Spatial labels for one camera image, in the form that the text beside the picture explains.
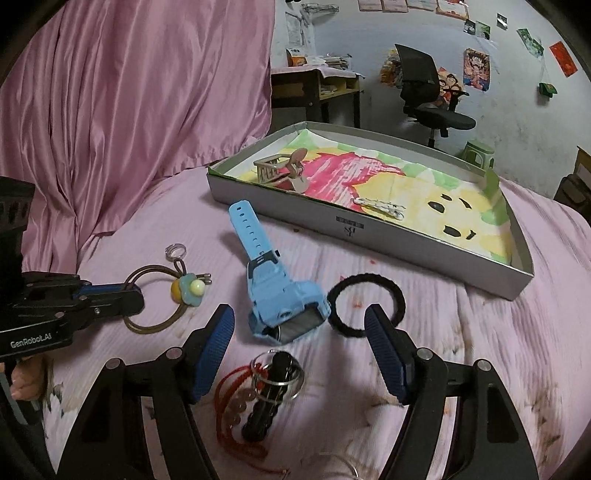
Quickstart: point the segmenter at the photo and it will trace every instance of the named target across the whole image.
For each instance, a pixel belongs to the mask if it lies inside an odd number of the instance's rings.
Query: white wall
[[[275,29],[273,30],[273,41],[271,44],[271,67],[287,67],[287,55],[285,49],[291,46],[288,41],[287,22],[285,14],[290,13],[300,18],[308,18],[305,12],[301,10],[302,2],[286,3],[285,0],[275,0]],[[304,22],[304,50],[306,54],[315,56],[316,47],[314,45],[314,29],[311,24],[305,25]]]
[[[407,14],[359,12],[357,0],[318,0],[334,3],[340,12],[314,22],[319,52],[340,51],[353,56],[353,69],[363,83],[362,127],[422,144],[429,130],[409,123],[402,113],[400,91],[379,83],[379,71],[395,43],[425,51],[436,65],[462,78],[466,48],[491,55],[491,87],[480,92],[465,87],[457,111],[476,119],[476,129],[450,130],[437,139],[441,150],[457,155],[467,140],[478,138],[496,148],[495,171],[505,178],[553,197],[560,179],[573,171],[577,145],[591,151],[591,82],[579,71],[564,77],[548,47],[561,40],[554,27],[525,0],[467,0],[470,18],[491,26],[491,42],[463,32],[463,22],[413,10]],[[496,26],[496,14],[508,17],[509,28]],[[527,28],[545,47],[547,73],[525,49],[517,28]],[[552,83],[558,95],[547,101],[537,95],[540,81]],[[352,124],[345,100],[330,108],[334,123]]]

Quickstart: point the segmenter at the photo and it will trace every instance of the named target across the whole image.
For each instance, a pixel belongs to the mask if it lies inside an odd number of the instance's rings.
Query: human hand
[[[10,393],[14,400],[38,400],[46,387],[46,362],[43,355],[29,356],[12,371]]]

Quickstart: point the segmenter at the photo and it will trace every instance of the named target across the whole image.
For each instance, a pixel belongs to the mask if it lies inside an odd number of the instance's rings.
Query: blue gripper pad
[[[395,332],[388,331],[390,329],[394,330],[394,327],[390,324],[390,320],[382,310],[382,307],[379,305],[370,305],[365,310],[364,326],[365,335],[369,340],[369,346],[374,353],[379,371],[382,374],[388,391],[401,404],[405,404],[408,388],[404,373],[404,364],[390,338],[390,335]]]
[[[197,403],[202,396],[211,390],[223,356],[226,354],[228,344],[234,333],[234,311],[228,305],[225,307],[217,325],[206,339],[201,356],[194,366],[194,384],[191,392],[194,403]]]

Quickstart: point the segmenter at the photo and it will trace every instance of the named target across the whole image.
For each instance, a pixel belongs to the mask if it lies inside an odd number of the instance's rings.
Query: watch face
[[[322,325],[324,319],[318,311],[317,303],[306,305],[303,312],[293,317],[275,328],[266,328],[263,330],[265,335],[269,335],[279,343],[290,343],[296,338],[308,333],[310,330]]]

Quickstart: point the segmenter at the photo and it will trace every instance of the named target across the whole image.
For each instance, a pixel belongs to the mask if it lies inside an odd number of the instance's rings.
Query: blue watch strap
[[[273,250],[261,223],[256,217],[256,213],[247,200],[241,200],[230,205],[228,212],[234,230],[238,234],[238,238],[242,242],[242,246],[250,260],[254,260]]]

